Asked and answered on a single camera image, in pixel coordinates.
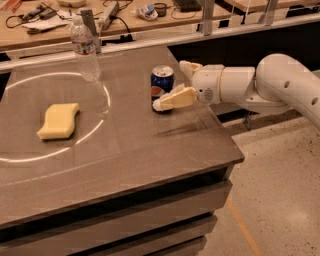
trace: yellow sponge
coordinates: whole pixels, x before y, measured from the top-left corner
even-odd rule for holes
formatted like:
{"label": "yellow sponge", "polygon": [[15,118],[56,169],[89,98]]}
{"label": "yellow sponge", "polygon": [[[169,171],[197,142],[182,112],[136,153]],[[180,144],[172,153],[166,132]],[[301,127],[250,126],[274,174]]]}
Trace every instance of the yellow sponge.
{"label": "yellow sponge", "polygon": [[42,128],[37,132],[42,140],[66,139],[74,131],[74,117],[79,111],[78,103],[53,104],[45,115]]}

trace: soda can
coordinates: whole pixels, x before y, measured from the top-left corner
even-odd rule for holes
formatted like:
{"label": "soda can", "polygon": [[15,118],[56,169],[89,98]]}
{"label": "soda can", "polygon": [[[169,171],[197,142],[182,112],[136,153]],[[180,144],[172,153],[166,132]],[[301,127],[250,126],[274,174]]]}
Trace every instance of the soda can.
{"label": "soda can", "polygon": [[151,74],[151,100],[160,98],[161,95],[172,90],[174,84],[173,69],[166,65],[160,65],[152,70]]}

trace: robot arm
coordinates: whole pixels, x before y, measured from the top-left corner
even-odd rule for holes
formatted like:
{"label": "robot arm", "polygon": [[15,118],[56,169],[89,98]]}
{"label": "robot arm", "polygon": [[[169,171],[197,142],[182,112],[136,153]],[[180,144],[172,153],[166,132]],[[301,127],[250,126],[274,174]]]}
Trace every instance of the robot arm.
{"label": "robot arm", "polygon": [[320,130],[320,79],[287,55],[269,55],[257,69],[201,66],[186,61],[180,62],[180,68],[190,78],[192,87],[180,85],[179,93],[163,95],[154,102],[155,110],[185,107],[195,100],[207,104],[235,103],[267,114],[280,114],[292,107]]}

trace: floor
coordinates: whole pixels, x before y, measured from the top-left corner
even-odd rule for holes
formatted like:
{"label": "floor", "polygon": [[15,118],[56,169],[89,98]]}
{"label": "floor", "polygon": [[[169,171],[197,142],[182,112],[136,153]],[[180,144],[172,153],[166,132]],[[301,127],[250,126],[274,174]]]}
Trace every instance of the floor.
{"label": "floor", "polygon": [[320,131],[295,110],[224,126],[245,161],[197,256],[320,255]]}

